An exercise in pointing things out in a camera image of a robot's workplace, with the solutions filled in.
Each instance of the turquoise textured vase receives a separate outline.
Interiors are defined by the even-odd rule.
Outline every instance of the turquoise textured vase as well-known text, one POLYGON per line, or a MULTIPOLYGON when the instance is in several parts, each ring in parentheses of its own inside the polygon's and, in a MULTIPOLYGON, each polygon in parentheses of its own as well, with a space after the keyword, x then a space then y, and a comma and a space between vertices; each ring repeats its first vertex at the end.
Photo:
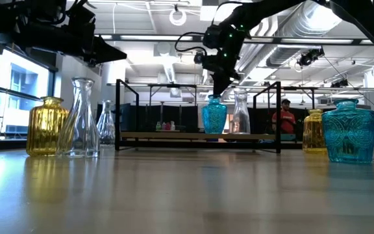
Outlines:
POLYGON ((227 108, 220 103, 220 95, 210 95, 208 105, 201 109, 207 134, 221 134, 225 127, 227 108))
POLYGON ((323 113, 325 144, 332 162, 371 163, 374 111, 356 109, 357 99, 335 101, 337 110, 323 113))

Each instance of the person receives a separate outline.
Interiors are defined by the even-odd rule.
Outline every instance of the person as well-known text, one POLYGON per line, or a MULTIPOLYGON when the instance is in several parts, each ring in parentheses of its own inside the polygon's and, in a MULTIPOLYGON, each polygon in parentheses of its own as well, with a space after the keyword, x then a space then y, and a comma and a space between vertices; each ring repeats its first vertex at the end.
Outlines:
MULTIPOLYGON (((284 99, 281 101, 281 112, 280 112, 280 118, 281 118, 281 125, 280 125, 280 131, 281 133, 286 134, 293 134, 293 127, 295 125, 295 117, 290 112, 290 103, 291 101, 288 99, 284 99)), ((274 131, 277 130, 277 113, 273 114, 272 116, 272 129, 274 131)))

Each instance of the wooden shelf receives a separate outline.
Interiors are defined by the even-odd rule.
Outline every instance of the wooden shelf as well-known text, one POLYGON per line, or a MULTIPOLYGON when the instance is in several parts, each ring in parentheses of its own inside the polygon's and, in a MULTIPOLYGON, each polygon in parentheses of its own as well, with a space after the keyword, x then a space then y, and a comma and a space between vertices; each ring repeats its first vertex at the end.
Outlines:
POLYGON ((204 134, 204 133, 138 133, 138 132, 122 132, 123 138, 172 138, 172 139, 231 139, 231 140, 274 140, 275 135, 265 134, 204 134))

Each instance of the ceiling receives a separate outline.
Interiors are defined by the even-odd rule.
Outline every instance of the ceiling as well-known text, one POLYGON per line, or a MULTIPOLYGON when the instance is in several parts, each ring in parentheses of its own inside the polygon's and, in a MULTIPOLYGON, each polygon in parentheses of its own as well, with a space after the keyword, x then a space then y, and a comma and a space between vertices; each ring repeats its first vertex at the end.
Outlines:
MULTIPOLYGON (((201 1, 190 1, 190 6, 183 4, 179 8, 186 13, 186 22, 181 26, 172 24, 169 14, 173 9, 171 4, 158 5, 156 1, 128 3, 94 3, 97 9, 91 9, 96 14, 96 34, 171 34, 178 35, 189 31, 205 32, 209 21, 200 20, 201 1)), ((277 15, 278 23, 292 13, 288 9, 277 15)), ((341 22, 331 29, 324 37, 337 38, 365 38, 354 25, 341 22)), ((164 73, 163 65, 154 63, 153 51, 158 42, 109 42, 128 54, 126 77, 131 81, 142 83, 151 77, 164 73)), ((194 43, 180 43, 180 48, 196 46, 194 43)), ((363 85, 363 72, 374 65, 374 46, 324 46, 328 60, 321 58, 302 72, 294 69, 295 59, 286 63, 281 69, 273 73, 276 81, 282 85, 320 86, 324 80, 333 80, 339 72, 347 75, 354 86, 363 85)), ((179 63, 174 64, 175 73, 203 74, 203 69, 193 63, 194 52, 182 53, 179 63)), ((255 82, 245 81, 243 85, 254 85, 255 82)))

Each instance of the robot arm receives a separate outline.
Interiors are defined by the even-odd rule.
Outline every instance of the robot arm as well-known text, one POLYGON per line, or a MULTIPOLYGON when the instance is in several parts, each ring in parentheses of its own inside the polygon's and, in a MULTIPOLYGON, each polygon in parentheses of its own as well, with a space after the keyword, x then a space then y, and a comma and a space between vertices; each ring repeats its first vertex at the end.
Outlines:
MULTIPOLYGON (((211 25, 203 37, 203 45, 217 49, 217 55, 202 56, 203 68, 214 72, 214 94, 221 94, 239 79, 234 70, 245 38, 249 31, 264 18, 272 16, 305 0, 260 1, 243 3, 219 25, 211 25)), ((356 25, 374 43, 374 4, 370 0, 313 0, 329 7, 341 19, 356 25)))
POLYGON ((0 3, 0 44, 16 44, 21 50, 35 48, 79 57, 90 66, 127 58, 124 52, 94 36, 95 14, 75 0, 11 0, 0 3), (69 18, 68 24, 57 27, 69 18))

